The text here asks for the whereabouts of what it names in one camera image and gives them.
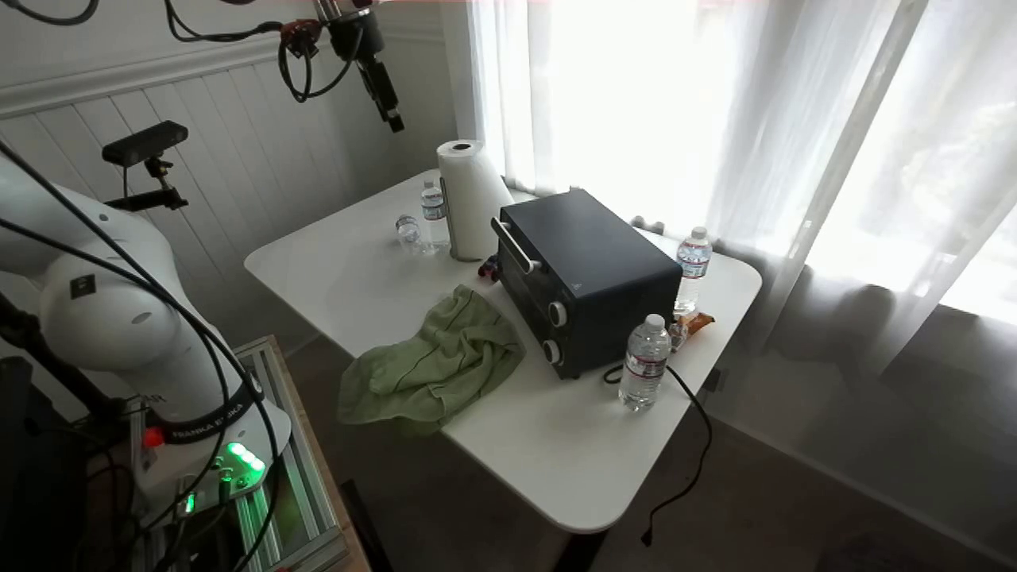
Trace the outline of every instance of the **gray carpet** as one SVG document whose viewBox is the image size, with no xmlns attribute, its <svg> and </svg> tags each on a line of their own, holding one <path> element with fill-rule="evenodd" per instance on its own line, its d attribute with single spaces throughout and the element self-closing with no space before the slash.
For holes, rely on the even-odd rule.
<svg viewBox="0 0 1017 572">
<path fill-rule="evenodd" d="M 327 340 L 289 356 L 331 470 L 356 480 L 394 569 L 553 569 L 566 534 L 448 439 L 337 426 L 334 394 L 346 362 Z M 645 515 L 686 483 L 699 442 L 702 426 L 686 416 L 594 572 L 810 572 L 820 559 L 823 572 L 1004 569 L 721 423 L 702 483 L 658 518 L 655 547 L 645 550 Z"/>
</svg>

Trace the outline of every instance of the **white curtain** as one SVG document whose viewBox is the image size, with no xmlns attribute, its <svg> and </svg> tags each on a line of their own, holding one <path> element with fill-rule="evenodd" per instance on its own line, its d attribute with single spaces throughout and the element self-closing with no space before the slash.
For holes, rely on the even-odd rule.
<svg viewBox="0 0 1017 572">
<path fill-rule="evenodd" d="M 833 369 L 982 426 L 1017 473 L 1017 359 L 950 353 L 1004 404 L 988 429 L 953 416 L 957 391 L 899 381 L 944 308 L 1017 353 L 998 334 L 1017 324 L 1014 0 L 474 0 L 467 22 L 464 133 L 505 175 L 674 235 L 706 222 L 763 270 L 747 391 L 766 359 Z"/>
</svg>

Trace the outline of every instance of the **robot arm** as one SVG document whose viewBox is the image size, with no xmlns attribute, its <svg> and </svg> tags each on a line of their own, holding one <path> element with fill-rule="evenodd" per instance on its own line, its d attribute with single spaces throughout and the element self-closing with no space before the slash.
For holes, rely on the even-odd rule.
<svg viewBox="0 0 1017 572">
<path fill-rule="evenodd" d="M 153 222 L 73 191 L 64 191 L 64 197 L 159 280 L 188 315 L 200 318 L 178 283 L 172 248 Z M 153 508 L 168 505 L 213 454 L 232 493 L 261 483 L 273 461 L 270 439 L 276 448 L 289 442 L 289 416 L 273 404 L 261 404 L 270 416 L 264 423 L 257 407 L 251 407 L 257 394 L 245 391 L 238 372 L 226 365 L 229 356 L 216 350 L 216 365 L 207 340 L 149 289 L 10 232 L 10 226 L 19 226 L 133 273 L 114 248 L 92 235 L 6 156 L 0 159 L 0 203 L 0 222 L 6 222 L 0 229 L 0 270 L 35 283 L 41 337 L 54 356 L 79 369 L 118 375 L 143 397 L 149 419 L 165 432 L 162 448 L 130 451 L 143 458 L 143 464 L 133 464 L 133 477 L 146 502 Z M 238 451 L 257 470 L 229 464 L 229 451 Z"/>
</svg>

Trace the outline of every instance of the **green towel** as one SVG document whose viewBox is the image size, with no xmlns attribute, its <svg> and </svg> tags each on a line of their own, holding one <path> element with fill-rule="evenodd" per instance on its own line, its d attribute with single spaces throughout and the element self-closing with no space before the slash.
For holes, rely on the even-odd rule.
<svg viewBox="0 0 1017 572">
<path fill-rule="evenodd" d="M 340 423 L 439 426 L 521 362 L 512 324 L 474 289 L 442 299 L 416 337 L 362 353 L 340 381 Z"/>
</svg>

